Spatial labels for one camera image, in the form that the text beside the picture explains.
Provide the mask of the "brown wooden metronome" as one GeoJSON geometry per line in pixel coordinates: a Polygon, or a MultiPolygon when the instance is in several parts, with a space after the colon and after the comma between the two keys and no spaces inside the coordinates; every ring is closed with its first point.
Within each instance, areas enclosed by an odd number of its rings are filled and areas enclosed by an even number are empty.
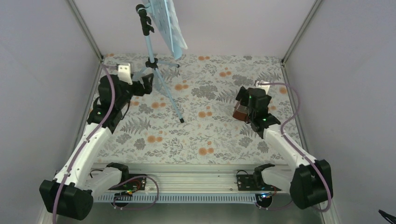
{"type": "Polygon", "coordinates": [[[248,107],[241,104],[240,101],[236,101],[233,118],[239,121],[243,121],[245,123],[250,123],[248,107]]]}

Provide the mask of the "clear plastic metronome cover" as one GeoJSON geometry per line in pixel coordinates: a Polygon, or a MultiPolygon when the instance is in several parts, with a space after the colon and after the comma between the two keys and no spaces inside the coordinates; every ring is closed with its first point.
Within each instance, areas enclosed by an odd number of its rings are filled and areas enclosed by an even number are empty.
{"type": "Polygon", "coordinates": [[[241,104],[240,101],[237,101],[234,109],[234,116],[243,117],[248,115],[248,107],[241,104]]]}

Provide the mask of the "light blue music stand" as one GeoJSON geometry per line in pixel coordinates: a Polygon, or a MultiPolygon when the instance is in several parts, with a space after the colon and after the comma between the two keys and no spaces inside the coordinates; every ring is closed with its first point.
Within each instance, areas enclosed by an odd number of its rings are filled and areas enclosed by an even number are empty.
{"type": "Polygon", "coordinates": [[[162,38],[162,43],[164,44],[161,53],[163,53],[165,49],[168,50],[169,55],[173,57],[174,60],[181,58],[183,50],[188,49],[179,26],[174,1],[143,0],[135,9],[140,18],[141,29],[148,51],[148,59],[140,73],[142,74],[146,69],[151,69],[153,71],[155,78],[157,78],[157,91],[170,100],[180,123],[184,123],[183,116],[159,68],[159,65],[179,68],[180,64],[158,59],[155,56],[156,51],[153,50],[151,41],[151,36],[153,34],[158,34],[158,36],[162,38]]]}

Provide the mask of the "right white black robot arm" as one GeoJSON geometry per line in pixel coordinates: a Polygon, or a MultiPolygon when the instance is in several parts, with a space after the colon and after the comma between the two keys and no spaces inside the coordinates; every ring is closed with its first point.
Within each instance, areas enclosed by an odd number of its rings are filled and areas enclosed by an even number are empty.
{"type": "Polygon", "coordinates": [[[283,157],[289,170],[267,163],[254,169],[250,181],[257,190],[282,190],[300,209],[327,202],[333,197],[331,166],[317,160],[300,147],[284,130],[284,123],[269,112],[272,97],[262,88],[241,87],[236,96],[233,117],[250,124],[252,130],[272,145],[283,157]]]}

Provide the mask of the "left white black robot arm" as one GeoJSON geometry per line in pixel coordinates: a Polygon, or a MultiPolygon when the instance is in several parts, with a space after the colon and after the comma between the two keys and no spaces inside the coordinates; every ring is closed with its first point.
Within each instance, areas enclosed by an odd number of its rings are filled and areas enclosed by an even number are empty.
{"type": "Polygon", "coordinates": [[[89,173],[105,142],[123,119],[122,109],[132,96],[150,94],[154,74],[139,81],[125,82],[118,75],[103,76],[98,85],[99,96],[93,102],[84,133],[72,155],[53,180],[44,180],[39,188],[47,212],[83,220],[90,213],[94,199],[113,186],[126,188],[130,183],[128,167],[109,163],[101,173],[89,173]]]}

